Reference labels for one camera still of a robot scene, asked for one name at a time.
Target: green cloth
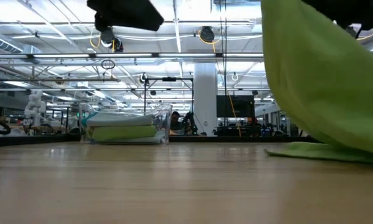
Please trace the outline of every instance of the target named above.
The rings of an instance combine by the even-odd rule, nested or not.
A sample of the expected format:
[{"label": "green cloth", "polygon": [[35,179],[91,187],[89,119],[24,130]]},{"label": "green cloth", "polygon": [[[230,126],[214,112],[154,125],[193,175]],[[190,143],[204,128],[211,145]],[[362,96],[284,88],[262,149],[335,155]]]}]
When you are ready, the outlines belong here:
[{"label": "green cloth", "polygon": [[261,7],[275,99],[293,123],[326,143],[292,144],[276,155],[373,161],[355,150],[373,153],[373,54],[300,0],[265,0]]},{"label": "green cloth", "polygon": [[156,127],[151,126],[123,126],[123,127],[97,127],[93,130],[93,140],[98,142],[118,141],[120,139],[134,139],[154,137]]}]

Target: wooden table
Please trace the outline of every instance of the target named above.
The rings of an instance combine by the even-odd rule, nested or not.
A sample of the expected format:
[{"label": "wooden table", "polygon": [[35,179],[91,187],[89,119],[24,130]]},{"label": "wooden table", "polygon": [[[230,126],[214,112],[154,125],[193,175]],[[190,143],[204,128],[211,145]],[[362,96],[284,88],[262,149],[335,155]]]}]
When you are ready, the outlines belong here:
[{"label": "wooden table", "polygon": [[373,223],[373,166],[281,144],[0,147],[0,223]]}]

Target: person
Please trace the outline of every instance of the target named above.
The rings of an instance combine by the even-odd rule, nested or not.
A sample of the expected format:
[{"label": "person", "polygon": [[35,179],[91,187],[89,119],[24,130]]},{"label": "person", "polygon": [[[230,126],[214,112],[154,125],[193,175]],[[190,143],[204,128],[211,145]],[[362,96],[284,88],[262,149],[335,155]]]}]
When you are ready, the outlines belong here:
[{"label": "person", "polygon": [[182,129],[182,123],[178,121],[180,119],[180,114],[177,111],[174,111],[172,114],[172,120],[170,129],[171,130],[181,130]]}]

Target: pillar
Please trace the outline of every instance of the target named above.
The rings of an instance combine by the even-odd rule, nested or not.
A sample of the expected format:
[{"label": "pillar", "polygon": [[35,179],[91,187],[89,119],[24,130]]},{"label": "pillar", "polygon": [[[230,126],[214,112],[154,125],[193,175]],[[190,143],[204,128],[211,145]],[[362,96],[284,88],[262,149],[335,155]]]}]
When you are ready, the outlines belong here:
[{"label": "pillar", "polygon": [[195,123],[198,132],[203,131],[207,136],[214,136],[217,119],[217,68],[215,63],[195,64]]}]

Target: plastic bin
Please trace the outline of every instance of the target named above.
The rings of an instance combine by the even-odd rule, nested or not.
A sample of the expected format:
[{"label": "plastic bin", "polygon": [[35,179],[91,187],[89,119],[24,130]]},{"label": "plastic bin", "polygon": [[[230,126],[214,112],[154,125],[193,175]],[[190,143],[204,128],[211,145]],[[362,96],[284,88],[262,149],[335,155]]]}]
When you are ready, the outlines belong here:
[{"label": "plastic bin", "polygon": [[92,144],[167,144],[171,105],[160,105],[147,115],[95,110],[79,105],[81,142]]}]

